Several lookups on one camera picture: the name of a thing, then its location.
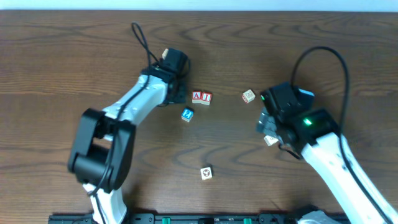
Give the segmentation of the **cream block red symbol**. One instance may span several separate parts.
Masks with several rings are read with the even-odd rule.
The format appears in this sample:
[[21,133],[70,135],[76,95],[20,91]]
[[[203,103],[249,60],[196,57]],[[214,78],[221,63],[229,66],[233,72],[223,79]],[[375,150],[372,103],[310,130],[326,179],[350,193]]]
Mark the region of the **cream block red symbol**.
[[204,167],[200,169],[201,179],[208,180],[213,177],[211,167]]

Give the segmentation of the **red letter I block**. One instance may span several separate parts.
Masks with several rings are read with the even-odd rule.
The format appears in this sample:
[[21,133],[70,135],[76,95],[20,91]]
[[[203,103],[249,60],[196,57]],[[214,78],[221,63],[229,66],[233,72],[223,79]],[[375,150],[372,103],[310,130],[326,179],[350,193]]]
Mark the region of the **red letter I block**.
[[201,93],[201,104],[210,105],[212,99],[212,94],[208,92]]

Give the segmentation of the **blue number 2 block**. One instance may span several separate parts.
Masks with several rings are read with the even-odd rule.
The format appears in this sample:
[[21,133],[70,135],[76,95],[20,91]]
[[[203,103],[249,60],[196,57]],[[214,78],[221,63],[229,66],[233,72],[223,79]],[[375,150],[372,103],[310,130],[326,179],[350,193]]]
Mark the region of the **blue number 2 block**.
[[193,115],[194,115],[193,110],[188,109],[188,108],[185,108],[185,109],[182,111],[181,119],[184,120],[184,121],[186,121],[186,122],[190,122],[191,119],[193,118]]

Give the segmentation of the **red letter A block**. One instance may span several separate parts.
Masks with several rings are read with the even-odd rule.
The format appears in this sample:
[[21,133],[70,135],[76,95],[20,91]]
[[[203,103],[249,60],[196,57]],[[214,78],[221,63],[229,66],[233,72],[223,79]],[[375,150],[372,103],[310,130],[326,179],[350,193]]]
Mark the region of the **red letter A block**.
[[201,91],[192,91],[192,103],[201,104]]

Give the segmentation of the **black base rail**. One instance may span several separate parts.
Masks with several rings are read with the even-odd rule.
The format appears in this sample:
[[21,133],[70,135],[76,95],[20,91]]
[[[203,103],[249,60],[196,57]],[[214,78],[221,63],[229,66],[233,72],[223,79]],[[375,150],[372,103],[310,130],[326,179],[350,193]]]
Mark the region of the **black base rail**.
[[[92,215],[50,215],[48,224],[92,224],[96,223]],[[135,213],[128,215],[125,224],[265,224],[292,223],[286,215],[262,213],[260,215],[154,215],[151,213]]]

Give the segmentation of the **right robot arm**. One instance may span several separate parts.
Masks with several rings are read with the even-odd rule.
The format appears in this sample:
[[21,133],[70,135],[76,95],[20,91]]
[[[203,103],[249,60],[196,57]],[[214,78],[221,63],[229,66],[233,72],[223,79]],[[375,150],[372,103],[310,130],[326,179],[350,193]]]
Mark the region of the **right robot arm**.
[[313,93],[283,83],[260,96],[257,131],[312,166],[351,223],[397,223],[397,211],[363,171],[331,114],[312,108]]

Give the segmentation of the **cream block top centre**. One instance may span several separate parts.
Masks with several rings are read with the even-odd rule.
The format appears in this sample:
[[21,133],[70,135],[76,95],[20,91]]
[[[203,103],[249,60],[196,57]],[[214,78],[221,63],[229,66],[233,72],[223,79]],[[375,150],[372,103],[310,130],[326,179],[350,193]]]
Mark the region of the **cream block top centre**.
[[163,53],[162,53],[162,59],[163,59],[163,60],[165,60],[165,58],[166,58],[168,52],[169,52],[168,49],[165,49],[165,50],[163,51]]

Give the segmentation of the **cream block right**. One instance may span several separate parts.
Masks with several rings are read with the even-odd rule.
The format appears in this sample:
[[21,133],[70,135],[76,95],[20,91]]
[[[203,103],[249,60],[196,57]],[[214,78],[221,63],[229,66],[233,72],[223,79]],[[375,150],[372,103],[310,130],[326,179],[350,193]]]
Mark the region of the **cream block right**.
[[271,137],[271,136],[264,136],[264,141],[266,142],[267,146],[272,146],[275,143],[278,143],[279,140],[277,138]]

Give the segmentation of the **cream block with red side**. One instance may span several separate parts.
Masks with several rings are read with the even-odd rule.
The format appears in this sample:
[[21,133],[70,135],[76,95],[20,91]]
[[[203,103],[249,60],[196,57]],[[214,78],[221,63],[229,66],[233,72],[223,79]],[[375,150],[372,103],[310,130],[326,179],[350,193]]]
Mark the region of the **cream block with red side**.
[[246,104],[250,103],[251,101],[253,101],[255,99],[256,95],[254,94],[254,92],[251,89],[248,89],[247,91],[245,91],[242,94],[242,99],[244,100],[244,102]]

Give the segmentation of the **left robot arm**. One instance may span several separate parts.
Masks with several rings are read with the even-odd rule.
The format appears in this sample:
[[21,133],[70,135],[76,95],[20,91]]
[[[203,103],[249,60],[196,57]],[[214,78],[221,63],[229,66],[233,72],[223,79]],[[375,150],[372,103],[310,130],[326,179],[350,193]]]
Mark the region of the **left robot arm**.
[[189,71],[186,54],[165,49],[118,101],[82,114],[67,167],[86,190],[95,223],[125,220],[121,186],[131,166],[136,129],[154,108],[185,101],[184,78]]

